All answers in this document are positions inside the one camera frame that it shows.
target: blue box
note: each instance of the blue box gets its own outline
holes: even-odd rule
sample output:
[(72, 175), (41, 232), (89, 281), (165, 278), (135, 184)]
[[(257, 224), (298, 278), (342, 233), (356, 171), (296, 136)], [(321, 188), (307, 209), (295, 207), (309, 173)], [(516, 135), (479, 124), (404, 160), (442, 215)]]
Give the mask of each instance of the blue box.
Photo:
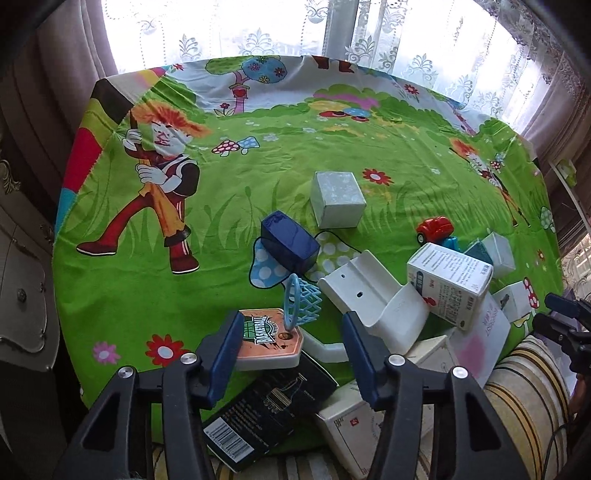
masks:
[(316, 239), (279, 210), (261, 222), (261, 242), (275, 260), (299, 276), (316, 263), (320, 251)]

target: blue hoop rim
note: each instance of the blue hoop rim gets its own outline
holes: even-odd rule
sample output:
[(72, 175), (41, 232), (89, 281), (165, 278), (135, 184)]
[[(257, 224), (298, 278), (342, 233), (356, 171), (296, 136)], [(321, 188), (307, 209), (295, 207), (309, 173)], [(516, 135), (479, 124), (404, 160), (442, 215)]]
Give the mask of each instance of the blue hoop rim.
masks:
[[(294, 289), (293, 314), (290, 314), (290, 291)], [(292, 273), (285, 284), (285, 296), (283, 297), (283, 326), (289, 332), (297, 326), (300, 313), (301, 287), (297, 274)]]

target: barcode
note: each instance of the barcode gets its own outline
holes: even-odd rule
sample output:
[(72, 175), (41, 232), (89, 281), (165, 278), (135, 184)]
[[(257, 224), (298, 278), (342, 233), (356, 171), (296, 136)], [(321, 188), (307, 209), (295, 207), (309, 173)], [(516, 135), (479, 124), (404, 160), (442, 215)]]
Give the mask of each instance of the barcode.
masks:
[(205, 427), (203, 433), (236, 463), (248, 456), (251, 452), (254, 452), (254, 448), (240, 437), (221, 417)]
[(447, 301), (447, 308), (445, 312), (445, 318), (455, 321), (457, 318), (458, 310), (462, 303), (462, 292), (461, 290), (452, 289), (452, 294), (449, 296)]

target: metal screw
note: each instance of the metal screw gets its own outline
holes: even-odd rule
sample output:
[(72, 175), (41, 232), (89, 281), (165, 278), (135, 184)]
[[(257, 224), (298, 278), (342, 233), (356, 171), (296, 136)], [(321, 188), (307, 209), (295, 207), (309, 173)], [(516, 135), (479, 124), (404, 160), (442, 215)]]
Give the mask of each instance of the metal screw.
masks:
[(181, 363), (182, 364), (190, 365), (190, 364), (195, 363), (196, 361), (197, 361), (197, 355), (195, 355), (192, 352), (184, 353), (183, 355), (181, 355)]
[(22, 288), (17, 290), (17, 300), (21, 303), (25, 303), (27, 301), (27, 292)]
[(452, 370), (453, 376), (456, 378), (467, 378), (468, 377), (468, 370), (464, 367), (454, 367)]
[(388, 357), (388, 362), (390, 362), (390, 364), (395, 367), (401, 367), (404, 365), (406, 360), (404, 359), (404, 357), (402, 355), (390, 355)]
[(119, 369), (119, 371), (117, 372), (117, 375), (119, 375), (121, 378), (129, 378), (133, 374), (134, 374), (134, 369), (131, 367), (121, 367)]

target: red flower print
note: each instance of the red flower print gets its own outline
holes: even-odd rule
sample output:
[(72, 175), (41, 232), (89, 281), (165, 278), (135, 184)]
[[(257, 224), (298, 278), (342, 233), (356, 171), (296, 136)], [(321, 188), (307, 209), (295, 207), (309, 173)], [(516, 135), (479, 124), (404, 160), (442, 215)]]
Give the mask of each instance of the red flower print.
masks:
[(394, 183), (392, 178), (388, 177), (383, 171), (377, 171), (375, 168), (372, 168), (371, 170), (366, 168), (363, 171), (363, 177), (366, 180), (377, 183), (378, 185), (386, 185), (387, 187), (389, 187), (391, 183)]
[(182, 354), (191, 351), (183, 348), (182, 341), (173, 342), (170, 335), (166, 335), (164, 340), (158, 335), (152, 335), (152, 341), (146, 342), (146, 345), (149, 348), (146, 355), (152, 358), (152, 363), (163, 367), (166, 367), (170, 362), (174, 362)]
[(415, 87), (413, 87), (412, 85), (409, 85), (408, 83), (404, 86), (404, 89), (410, 93), (411, 95), (418, 95), (418, 89), (416, 89)]

